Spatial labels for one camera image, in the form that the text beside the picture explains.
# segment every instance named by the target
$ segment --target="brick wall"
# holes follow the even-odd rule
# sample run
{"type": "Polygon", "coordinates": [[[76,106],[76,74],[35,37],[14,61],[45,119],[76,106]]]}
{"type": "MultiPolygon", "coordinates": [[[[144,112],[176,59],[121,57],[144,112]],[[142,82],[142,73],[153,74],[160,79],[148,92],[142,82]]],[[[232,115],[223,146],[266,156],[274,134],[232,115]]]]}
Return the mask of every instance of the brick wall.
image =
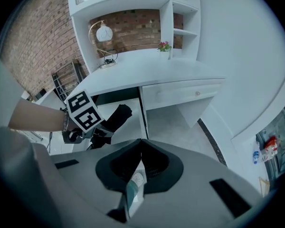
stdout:
{"type": "Polygon", "coordinates": [[[51,89],[51,73],[66,63],[78,59],[83,65],[68,1],[28,0],[7,34],[0,57],[31,95],[51,89]]]}
{"type": "MultiPolygon", "coordinates": [[[[114,37],[112,41],[97,43],[99,48],[124,52],[157,48],[160,43],[159,10],[122,11],[101,16],[90,23],[100,19],[114,31],[114,37]]],[[[174,22],[181,26],[182,17],[174,16],[174,22]]],[[[98,28],[91,36],[94,41],[98,28]]],[[[182,38],[176,36],[174,39],[174,47],[181,48],[182,38]]],[[[0,57],[32,96],[42,88],[54,87],[51,73],[73,59],[78,59],[84,74],[88,74],[69,16],[68,0],[28,0],[7,34],[0,57]]]]}
{"type": "MultiPolygon", "coordinates": [[[[184,29],[183,15],[173,13],[174,28],[184,29]]],[[[182,49],[182,36],[174,36],[173,48],[182,49]]]]}
{"type": "MultiPolygon", "coordinates": [[[[139,49],[157,48],[161,42],[160,12],[155,9],[135,9],[100,16],[90,21],[93,25],[97,21],[105,20],[105,24],[113,31],[110,41],[99,42],[96,32],[99,26],[91,31],[91,41],[102,50],[116,49],[119,53],[139,49]]],[[[182,25],[182,15],[174,16],[178,27],[182,25]]],[[[175,48],[181,48],[182,38],[175,37],[175,48]]]]}

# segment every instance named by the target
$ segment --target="lamp arm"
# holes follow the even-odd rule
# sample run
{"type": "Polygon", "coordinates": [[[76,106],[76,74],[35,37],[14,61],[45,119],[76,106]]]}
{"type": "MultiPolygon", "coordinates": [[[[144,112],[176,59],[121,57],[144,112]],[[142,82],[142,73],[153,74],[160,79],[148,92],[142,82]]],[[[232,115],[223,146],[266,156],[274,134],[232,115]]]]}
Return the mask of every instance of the lamp arm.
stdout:
{"type": "Polygon", "coordinates": [[[102,52],[105,52],[105,53],[108,53],[108,54],[111,54],[112,56],[113,56],[113,54],[112,53],[110,53],[110,52],[107,52],[107,51],[104,51],[104,50],[101,50],[101,49],[99,49],[99,48],[97,48],[93,43],[92,43],[92,41],[91,41],[91,38],[90,38],[90,32],[91,32],[91,29],[96,25],[96,24],[98,24],[98,23],[100,23],[100,22],[104,22],[104,20],[100,20],[100,21],[98,21],[98,22],[96,22],[95,24],[93,24],[92,26],[91,26],[91,28],[89,29],[89,40],[90,40],[90,42],[91,42],[91,44],[92,44],[92,46],[93,47],[95,47],[96,48],[96,50],[98,50],[98,51],[100,51],[100,53],[105,57],[105,54],[103,54],[102,52]]]}

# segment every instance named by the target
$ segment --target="human arm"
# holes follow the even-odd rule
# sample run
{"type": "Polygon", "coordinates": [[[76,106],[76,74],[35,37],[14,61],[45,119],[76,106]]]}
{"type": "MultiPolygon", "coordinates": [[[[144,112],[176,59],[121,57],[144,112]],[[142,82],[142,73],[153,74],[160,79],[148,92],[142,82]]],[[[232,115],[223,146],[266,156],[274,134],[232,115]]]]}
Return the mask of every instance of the human arm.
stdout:
{"type": "MultiPolygon", "coordinates": [[[[64,128],[65,113],[20,99],[9,122],[15,130],[57,132],[64,128]]],[[[77,128],[70,119],[68,130],[77,128]]]]}

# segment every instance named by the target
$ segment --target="red object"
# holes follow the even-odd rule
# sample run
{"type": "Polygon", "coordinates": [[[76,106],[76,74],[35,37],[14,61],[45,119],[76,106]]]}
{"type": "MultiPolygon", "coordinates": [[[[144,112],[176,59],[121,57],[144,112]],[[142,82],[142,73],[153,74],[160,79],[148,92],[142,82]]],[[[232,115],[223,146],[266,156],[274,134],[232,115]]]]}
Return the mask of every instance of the red object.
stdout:
{"type": "Polygon", "coordinates": [[[275,136],[272,136],[267,143],[265,144],[265,149],[269,148],[270,146],[277,146],[277,138],[275,136]]]}

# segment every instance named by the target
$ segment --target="plastic bottle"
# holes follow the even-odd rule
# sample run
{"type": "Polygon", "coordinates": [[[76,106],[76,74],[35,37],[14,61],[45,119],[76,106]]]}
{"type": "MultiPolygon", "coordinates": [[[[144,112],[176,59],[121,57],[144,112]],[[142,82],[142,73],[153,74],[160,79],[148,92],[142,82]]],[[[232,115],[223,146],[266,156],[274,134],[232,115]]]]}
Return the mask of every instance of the plastic bottle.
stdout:
{"type": "Polygon", "coordinates": [[[258,142],[256,142],[254,145],[252,158],[253,158],[253,163],[257,164],[258,158],[260,158],[260,148],[258,142]]]}

